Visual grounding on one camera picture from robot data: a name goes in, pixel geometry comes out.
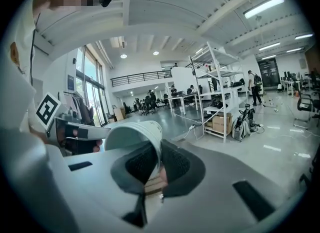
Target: backpack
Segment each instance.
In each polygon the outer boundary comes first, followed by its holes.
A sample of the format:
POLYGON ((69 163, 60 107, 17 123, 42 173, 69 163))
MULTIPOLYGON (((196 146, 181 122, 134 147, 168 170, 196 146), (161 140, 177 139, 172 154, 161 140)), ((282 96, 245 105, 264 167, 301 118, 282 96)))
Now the backpack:
POLYGON ((256 87, 259 87, 262 85, 262 79, 260 76, 258 76, 257 74, 254 75, 254 80, 253 83, 256 87))

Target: white shelving unit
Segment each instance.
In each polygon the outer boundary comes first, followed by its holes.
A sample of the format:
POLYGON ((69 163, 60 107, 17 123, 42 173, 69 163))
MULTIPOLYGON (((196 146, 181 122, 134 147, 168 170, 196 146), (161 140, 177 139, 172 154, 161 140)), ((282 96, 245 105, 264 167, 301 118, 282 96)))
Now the white shelving unit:
POLYGON ((227 138, 227 113, 231 111, 237 111, 239 110, 239 105, 241 103, 245 103, 246 100, 248 100, 248 90, 244 85, 237 86, 237 87, 227 87, 224 88, 224 81, 223 78, 228 78, 228 85, 230 85, 231 82, 233 82, 234 76, 238 74, 242 74, 244 76, 243 71, 233 70, 231 65, 233 63, 239 62, 239 58, 234 57, 230 54, 227 54, 221 50, 212 48, 210 43, 207 42, 207 47, 204 48, 200 53, 196 54, 192 58, 189 57, 192 70, 194 72, 195 81, 197 84, 197 89, 199 90, 199 84, 198 79, 211 79, 215 78, 217 81, 219 81, 220 84, 220 91, 212 91, 200 94, 201 97, 203 96, 210 96, 210 95, 221 95, 222 96, 222 108, 217 107, 203 107, 202 99, 199 99, 200 103, 200 110, 201 110, 201 120, 202 120, 202 126, 203 126, 203 134, 211 134, 220 138, 223 138, 223 142, 226 142, 227 138), (201 71, 201 74, 196 73, 194 63, 204 63, 209 64, 214 69, 210 72, 205 72, 201 69, 198 69, 198 71, 201 71), (238 96, 238 90, 242 89, 246 93, 246 97, 239 97, 238 96), (230 98, 226 100, 225 94, 230 94, 230 98), (205 120, 204 118, 204 111, 211 112, 212 115, 205 120), (214 116, 216 116, 219 112, 223 113, 224 116, 224 129, 223 132, 217 132, 213 131, 212 127, 206 126, 206 122, 211 120, 214 116))

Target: doorway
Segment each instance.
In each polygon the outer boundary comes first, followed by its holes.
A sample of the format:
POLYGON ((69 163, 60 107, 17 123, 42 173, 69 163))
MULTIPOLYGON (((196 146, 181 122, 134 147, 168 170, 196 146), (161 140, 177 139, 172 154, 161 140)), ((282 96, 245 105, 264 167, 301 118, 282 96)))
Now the doorway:
POLYGON ((261 60, 258 61, 258 65, 261 72, 263 88, 278 88, 280 76, 276 59, 261 60))

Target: ceiling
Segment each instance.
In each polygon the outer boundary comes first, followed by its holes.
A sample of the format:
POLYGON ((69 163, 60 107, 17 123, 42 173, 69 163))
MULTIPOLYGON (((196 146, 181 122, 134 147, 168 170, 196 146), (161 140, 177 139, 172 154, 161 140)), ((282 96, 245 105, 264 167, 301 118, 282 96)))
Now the ceiling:
POLYGON ((101 40, 110 61, 121 54, 171 51, 194 55, 210 41, 233 55, 257 58, 306 49, 312 33, 294 0, 249 19, 244 12, 266 0, 113 0, 100 6, 42 13, 37 32, 48 42, 52 58, 101 40), (113 48, 110 38, 124 37, 126 48, 113 48), (274 49, 260 47, 280 42, 274 49))
POLYGON ((159 91, 164 91, 165 89, 166 89, 166 86, 164 83, 158 83, 156 85, 147 85, 147 86, 141 86, 141 87, 132 88, 128 90, 118 91, 118 92, 114 92, 113 94, 119 98, 131 96, 131 92, 133 92, 133 96, 141 95, 141 94, 145 94, 145 96, 147 96, 147 93, 149 92, 149 90, 154 90, 154 92, 159 92, 159 91))

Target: recessed light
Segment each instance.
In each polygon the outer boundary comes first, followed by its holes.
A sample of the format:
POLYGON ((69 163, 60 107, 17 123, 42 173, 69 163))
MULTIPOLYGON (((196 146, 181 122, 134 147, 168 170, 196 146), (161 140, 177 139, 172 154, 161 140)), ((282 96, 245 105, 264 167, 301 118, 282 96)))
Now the recessed light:
POLYGON ((251 18, 252 16, 257 15, 258 13, 261 13, 264 10, 267 10, 271 7, 274 7, 276 5, 282 4, 285 0, 269 0, 264 2, 261 5, 258 5, 256 7, 254 7, 253 9, 250 9, 247 12, 244 12, 244 17, 246 17, 247 19, 251 18))
POLYGON ((264 57, 261 60, 266 60, 266 59, 270 59, 270 58, 274 58, 274 57, 276 57, 276 55, 271 55, 271 56, 268 56, 268 57, 264 57))
POLYGON ((268 46, 259 48, 259 51, 262 51, 262 50, 265 50, 265 49, 268 49, 268 48, 271 48, 271 47, 276 47, 276 46, 278 46, 278 45, 280 45, 280 42, 274 43, 274 44, 270 44, 270 45, 268 45, 268 46))
POLYGON ((302 48, 297 48, 297 49, 292 49, 292 50, 289 50, 289 51, 286 51, 287 53, 291 53, 291 52, 295 52, 295 51, 300 51, 302 48))
POLYGON ((198 53, 200 53, 203 50, 203 48, 201 48, 199 51, 195 52, 195 54, 197 55, 198 53))
POLYGON ((305 38, 310 38, 312 37, 314 34, 307 34, 307 35, 299 35, 295 37, 295 40, 297 39, 305 39, 305 38))

